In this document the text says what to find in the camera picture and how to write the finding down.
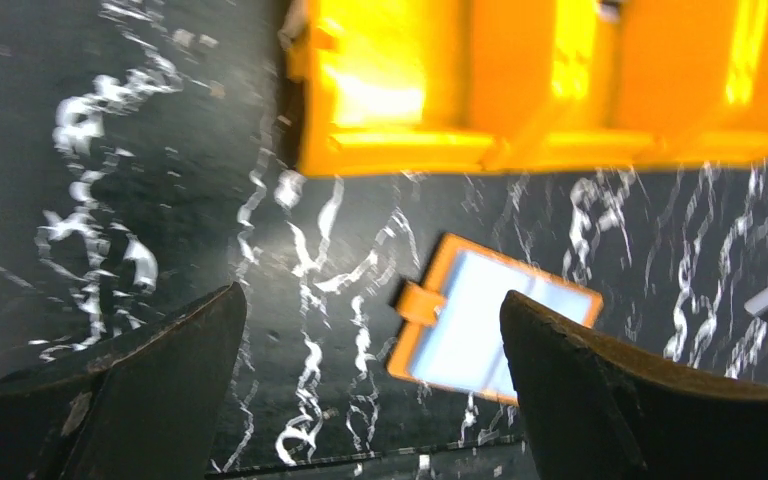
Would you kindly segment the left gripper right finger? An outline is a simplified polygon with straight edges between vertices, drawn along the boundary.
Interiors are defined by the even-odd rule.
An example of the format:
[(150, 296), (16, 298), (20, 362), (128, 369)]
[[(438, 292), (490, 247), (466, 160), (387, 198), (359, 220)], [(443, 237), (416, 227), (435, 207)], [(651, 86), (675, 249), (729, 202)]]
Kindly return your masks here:
[(675, 363), (509, 292), (500, 332), (543, 479), (768, 479), (768, 385)]

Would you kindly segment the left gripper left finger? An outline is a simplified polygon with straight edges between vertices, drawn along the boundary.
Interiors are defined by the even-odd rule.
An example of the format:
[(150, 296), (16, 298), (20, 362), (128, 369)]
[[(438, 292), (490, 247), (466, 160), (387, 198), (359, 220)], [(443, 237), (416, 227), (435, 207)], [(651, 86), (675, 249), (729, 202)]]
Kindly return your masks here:
[(230, 284), (0, 379), (0, 479), (201, 479), (245, 326)]

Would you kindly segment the orange leather card holder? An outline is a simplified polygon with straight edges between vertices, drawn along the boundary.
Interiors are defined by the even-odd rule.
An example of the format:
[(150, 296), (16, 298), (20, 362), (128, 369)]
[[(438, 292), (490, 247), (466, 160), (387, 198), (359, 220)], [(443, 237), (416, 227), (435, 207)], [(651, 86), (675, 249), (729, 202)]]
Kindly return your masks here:
[(499, 313), (519, 292), (585, 327), (594, 325), (599, 293), (495, 250), (446, 233), (424, 279), (406, 282), (395, 309), (403, 320), (387, 363), (398, 379), (514, 405)]

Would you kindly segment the orange three-compartment plastic bin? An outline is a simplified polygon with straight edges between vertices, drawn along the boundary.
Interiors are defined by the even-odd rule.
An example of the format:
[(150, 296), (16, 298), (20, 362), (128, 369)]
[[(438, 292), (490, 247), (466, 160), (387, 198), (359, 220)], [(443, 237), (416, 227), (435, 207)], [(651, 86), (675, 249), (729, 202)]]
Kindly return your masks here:
[(295, 1), (307, 176), (768, 160), (768, 1)]

